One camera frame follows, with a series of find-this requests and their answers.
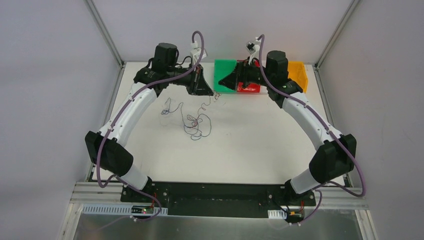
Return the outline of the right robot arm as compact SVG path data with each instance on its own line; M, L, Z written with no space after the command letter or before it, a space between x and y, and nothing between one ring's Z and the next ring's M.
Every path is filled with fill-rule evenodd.
M277 106L288 113L306 133L316 152L306 170L284 184L283 198L290 205L304 195L334 178L354 169L357 141L352 134L343 134L324 120L309 104L301 86L289 77L289 61L285 52L270 51L265 66L259 59L238 60L235 67L218 80L218 85L237 90L239 85L263 86Z

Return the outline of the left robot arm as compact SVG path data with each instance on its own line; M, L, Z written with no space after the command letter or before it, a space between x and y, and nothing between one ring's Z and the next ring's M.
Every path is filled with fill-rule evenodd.
M207 56L204 47L196 41L191 44L191 64L177 64L179 50L171 43L159 43L154 57L133 78L124 102L116 113L98 131L85 136L90 160L100 169L109 171L112 177L134 188L133 195L140 202L152 198L152 180L134 164L134 157L125 148L134 127L147 108L170 84L183 86L191 96L213 96L214 92L204 78L201 60Z

